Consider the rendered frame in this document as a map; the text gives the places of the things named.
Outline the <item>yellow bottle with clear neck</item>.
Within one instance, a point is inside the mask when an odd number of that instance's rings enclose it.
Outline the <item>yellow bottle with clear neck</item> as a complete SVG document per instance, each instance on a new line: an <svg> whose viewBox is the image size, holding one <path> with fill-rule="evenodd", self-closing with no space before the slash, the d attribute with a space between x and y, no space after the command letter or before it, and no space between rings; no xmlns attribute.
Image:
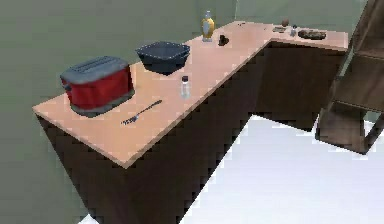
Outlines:
<svg viewBox="0 0 384 224"><path fill-rule="evenodd" d="M211 12L207 11L202 19L202 40L204 42L210 42L215 29L215 23L212 19Z"/></svg>

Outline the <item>clear saltshaker with dark cap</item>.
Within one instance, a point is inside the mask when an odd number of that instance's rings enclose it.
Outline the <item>clear saltshaker with dark cap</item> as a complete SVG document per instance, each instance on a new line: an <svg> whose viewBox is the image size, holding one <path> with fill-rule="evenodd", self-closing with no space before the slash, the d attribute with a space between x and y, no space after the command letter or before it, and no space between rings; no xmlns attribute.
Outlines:
<svg viewBox="0 0 384 224"><path fill-rule="evenodd" d="M183 98L188 98L190 96L189 77L186 75L181 77L181 96Z"/></svg>

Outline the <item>brown wooden shelf unit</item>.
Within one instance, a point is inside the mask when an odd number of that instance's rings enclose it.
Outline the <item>brown wooden shelf unit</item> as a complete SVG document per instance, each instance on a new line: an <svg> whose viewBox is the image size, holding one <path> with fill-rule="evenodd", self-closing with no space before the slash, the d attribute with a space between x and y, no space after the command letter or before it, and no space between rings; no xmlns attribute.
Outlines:
<svg viewBox="0 0 384 224"><path fill-rule="evenodd" d="M333 83L316 139L366 154L384 130L384 0L367 0L348 52L351 61Z"/></svg>

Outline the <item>red toaster with grey top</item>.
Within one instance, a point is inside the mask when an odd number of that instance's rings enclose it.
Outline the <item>red toaster with grey top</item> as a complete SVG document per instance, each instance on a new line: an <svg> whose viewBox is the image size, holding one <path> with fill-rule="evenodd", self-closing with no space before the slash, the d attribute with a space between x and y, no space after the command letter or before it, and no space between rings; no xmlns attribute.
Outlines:
<svg viewBox="0 0 384 224"><path fill-rule="evenodd" d="M71 109L88 118L110 111L135 94L129 64L118 57L79 63L64 71L60 79Z"/></svg>

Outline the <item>dark flat pan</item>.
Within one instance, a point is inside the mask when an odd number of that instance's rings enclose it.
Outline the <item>dark flat pan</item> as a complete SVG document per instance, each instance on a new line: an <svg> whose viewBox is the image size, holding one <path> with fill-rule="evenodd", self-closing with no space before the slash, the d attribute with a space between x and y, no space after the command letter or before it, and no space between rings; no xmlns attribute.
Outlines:
<svg viewBox="0 0 384 224"><path fill-rule="evenodd" d="M323 40L326 38L326 33L315 30L300 30L298 36L303 39Z"/></svg>

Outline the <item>dark brown counter cabinet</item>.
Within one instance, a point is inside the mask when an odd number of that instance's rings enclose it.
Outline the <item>dark brown counter cabinet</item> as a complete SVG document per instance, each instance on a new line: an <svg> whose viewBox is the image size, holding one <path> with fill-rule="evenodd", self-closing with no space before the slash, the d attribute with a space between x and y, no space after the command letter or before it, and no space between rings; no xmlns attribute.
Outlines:
<svg viewBox="0 0 384 224"><path fill-rule="evenodd" d="M132 66L135 95L95 118L60 95L34 109L85 207L99 224L179 224L249 118L260 113L310 129L348 45L235 21L229 38L190 41L186 65L169 76ZM181 77L190 96L181 96ZM126 120L157 100L133 123Z"/></svg>

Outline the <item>dark blue square pot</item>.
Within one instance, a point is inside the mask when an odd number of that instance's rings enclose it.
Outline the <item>dark blue square pot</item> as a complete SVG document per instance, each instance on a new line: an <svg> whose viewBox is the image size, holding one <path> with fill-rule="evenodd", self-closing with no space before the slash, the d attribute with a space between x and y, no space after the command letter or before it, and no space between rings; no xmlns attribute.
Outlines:
<svg viewBox="0 0 384 224"><path fill-rule="evenodd" d="M152 72L170 75L185 66L190 47L167 41L158 41L136 49L144 67Z"/></svg>

